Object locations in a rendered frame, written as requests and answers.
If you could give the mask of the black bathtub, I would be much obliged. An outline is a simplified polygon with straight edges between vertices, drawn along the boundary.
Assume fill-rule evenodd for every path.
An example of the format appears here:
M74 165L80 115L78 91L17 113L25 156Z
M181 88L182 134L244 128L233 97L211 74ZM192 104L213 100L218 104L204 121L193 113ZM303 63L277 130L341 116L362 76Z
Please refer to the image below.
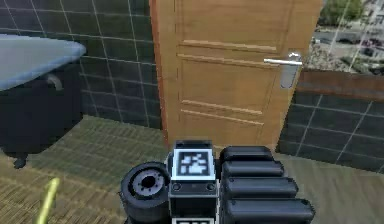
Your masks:
M74 41L0 34L0 150L24 167L83 118Z

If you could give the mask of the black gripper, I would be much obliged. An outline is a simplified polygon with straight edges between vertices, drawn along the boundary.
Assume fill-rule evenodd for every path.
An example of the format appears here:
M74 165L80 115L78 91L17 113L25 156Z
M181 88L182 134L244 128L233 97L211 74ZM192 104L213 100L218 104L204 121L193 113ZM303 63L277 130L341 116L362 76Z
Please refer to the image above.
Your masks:
M152 161L133 167L119 191L127 215L124 224L170 224L169 183L164 163Z

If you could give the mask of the yellow-green rod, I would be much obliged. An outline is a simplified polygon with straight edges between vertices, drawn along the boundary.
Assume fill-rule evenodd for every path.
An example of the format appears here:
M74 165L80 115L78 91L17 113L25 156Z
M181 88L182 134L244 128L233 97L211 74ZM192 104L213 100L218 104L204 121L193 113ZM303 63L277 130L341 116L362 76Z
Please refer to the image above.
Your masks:
M46 185L46 192L42 200L40 209L38 210L37 217L34 224L47 224L49 213L54 204L55 197L60 185L59 178L51 179Z

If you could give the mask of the brown wooden door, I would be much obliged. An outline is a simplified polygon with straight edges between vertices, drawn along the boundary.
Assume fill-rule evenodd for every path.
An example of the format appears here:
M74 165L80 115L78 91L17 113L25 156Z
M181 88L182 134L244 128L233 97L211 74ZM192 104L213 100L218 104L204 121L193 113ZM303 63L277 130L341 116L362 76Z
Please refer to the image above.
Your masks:
M149 0L164 139L275 149L322 0ZM294 84L264 63L302 56Z

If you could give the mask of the window with brown sill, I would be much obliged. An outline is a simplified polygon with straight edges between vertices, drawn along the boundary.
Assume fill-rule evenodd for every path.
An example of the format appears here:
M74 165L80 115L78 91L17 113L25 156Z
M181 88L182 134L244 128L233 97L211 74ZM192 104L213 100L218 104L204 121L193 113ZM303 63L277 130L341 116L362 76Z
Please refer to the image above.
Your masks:
M297 89L384 101L384 0L322 0Z

